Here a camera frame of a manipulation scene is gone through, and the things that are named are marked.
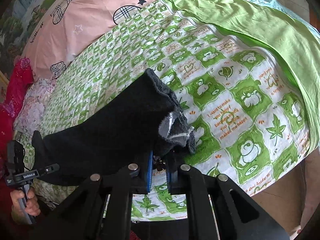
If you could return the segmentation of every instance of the green and white bedsheet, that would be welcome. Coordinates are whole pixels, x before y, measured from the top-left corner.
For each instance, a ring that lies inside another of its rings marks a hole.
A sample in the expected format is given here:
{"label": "green and white bedsheet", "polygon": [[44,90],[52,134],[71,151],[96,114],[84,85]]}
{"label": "green and white bedsheet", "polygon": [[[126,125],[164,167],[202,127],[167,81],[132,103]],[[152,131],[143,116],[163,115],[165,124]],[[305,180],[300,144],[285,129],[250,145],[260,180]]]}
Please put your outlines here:
{"label": "green and white bedsheet", "polygon": [[[275,58],[235,36],[222,36],[213,25],[172,12],[163,0],[141,9],[77,57],[57,81],[41,134],[82,123],[146,68],[175,91],[195,129],[196,154],[186,163],[202,173],[225,173],[254,195],[305,157],[310,145],[305,105]],[[31,167],[29,139],[20,141]],[[75,189],[36,179],[33,186],[58,203]],[[165,172],[154,171],[150,194],[133,198],[132,219],[185,217],[185,196],[169,195]]]}

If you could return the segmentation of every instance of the finger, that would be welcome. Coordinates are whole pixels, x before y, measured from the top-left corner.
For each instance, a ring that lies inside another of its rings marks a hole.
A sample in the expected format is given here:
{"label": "finger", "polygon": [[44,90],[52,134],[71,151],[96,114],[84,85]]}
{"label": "finger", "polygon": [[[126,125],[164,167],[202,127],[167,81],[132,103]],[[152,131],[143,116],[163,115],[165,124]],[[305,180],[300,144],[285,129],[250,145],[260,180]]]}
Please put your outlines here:
{"label": "finger", "polygon": [[40,209],[39,209],[39,205],[34,205],[34,206],[32,206],[31,208],[25,208],[25,211],[26,211],[28,214],[31,214],[31,213],[36,212],[36,211],[38,211],[38,210],[40,210]]}
{"label": "finger", "polygon": [[39,206],[39,204],[38,204],[38,202],[37,202],[37,200],[35,198],[28,199],[26,207],[31,208],[31,207],[33,207],[35,205]]}
{"label": "finger", "polygon": [[34,198],[36,196],[34,187],[30,187],[27,193],[28,198]]}
{"label": "finger", "polygon": [[36,216],[40,215],[40,213],[41,213],[41,211],[40,211],[40,209],[38,209],[37,211],[31,212],[30,215],[36,217]]}
{"label": "finger", "polygon": [[13,207],[16,210],[20,210],[20,205],[19,205],[18,199],[24,198],[23,191],[22,190],[14,190],[14,191],[10,192],[10,196],[11,196]]}

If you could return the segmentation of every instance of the star print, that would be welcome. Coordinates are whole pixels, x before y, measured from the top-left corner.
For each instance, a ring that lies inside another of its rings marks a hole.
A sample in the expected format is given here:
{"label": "star print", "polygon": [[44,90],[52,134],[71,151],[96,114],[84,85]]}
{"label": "star print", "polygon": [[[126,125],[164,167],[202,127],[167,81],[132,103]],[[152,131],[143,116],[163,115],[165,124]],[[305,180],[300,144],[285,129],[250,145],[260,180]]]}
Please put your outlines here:
{"label": "star print", "polygon": [[74,33],[78,35],[82,31],[83,31],[82,25],[75,25],[75,30],[73,31]]}
{"label": "star print", "polygon": [[146,0],[139,0],[138,4],[143,5],[145,2],[147,2]]}

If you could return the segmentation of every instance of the blue cloth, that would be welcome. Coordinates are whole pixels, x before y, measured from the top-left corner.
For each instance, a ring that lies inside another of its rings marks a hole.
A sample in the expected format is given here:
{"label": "blue cloth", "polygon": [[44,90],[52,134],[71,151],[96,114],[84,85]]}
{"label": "blue cloth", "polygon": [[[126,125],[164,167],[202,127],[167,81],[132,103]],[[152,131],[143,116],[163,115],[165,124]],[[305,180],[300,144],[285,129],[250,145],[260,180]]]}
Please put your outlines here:
{"label": "blue cloth", "polygon": [[314,28],[310,23],[306,22],[304,19],[302,19],[299,15],[294,13],[292,10],[281,5],[277,0],[246,0],[246,1],[282,11],[283,13],[289,15],[291,18],[302,22],[313,33],[314,36],[320,39],[320,34],[316,28]]}

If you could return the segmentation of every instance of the metal screw head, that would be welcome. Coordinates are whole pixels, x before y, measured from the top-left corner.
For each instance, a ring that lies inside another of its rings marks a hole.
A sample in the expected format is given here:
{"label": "metal screw head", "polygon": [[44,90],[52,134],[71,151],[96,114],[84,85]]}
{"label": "metal screw head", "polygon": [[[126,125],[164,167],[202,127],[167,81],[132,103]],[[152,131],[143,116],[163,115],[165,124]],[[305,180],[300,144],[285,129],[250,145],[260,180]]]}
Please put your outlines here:
{"label": "metal screw head", "polygon": [[100,176],[99,174],[97,174],[97,173],[92,174],[92,175],[90,176],[90,179],[91,179],[92,181],[98,181],[100,178],[101,178],[101,176]]}
{"label": "metal screw head", "polygon": [[191,167],[188,164],[182,164],[180,166],[180,169],[182,169],[183,171],[188,171],[188,170],[190,170],[190,168]]}
{"label": "metal screw head", "polygon": [[221,181],[227,181],[228,176],[226,174],[219,174],[218,179]]}
{"label": "metal screw head", "polygon": [[131,171],[135,171],[136,169],[138,169],[138,165],[135,164],[135,163],[131,163],[128,165],[128,169],[131,170]]}

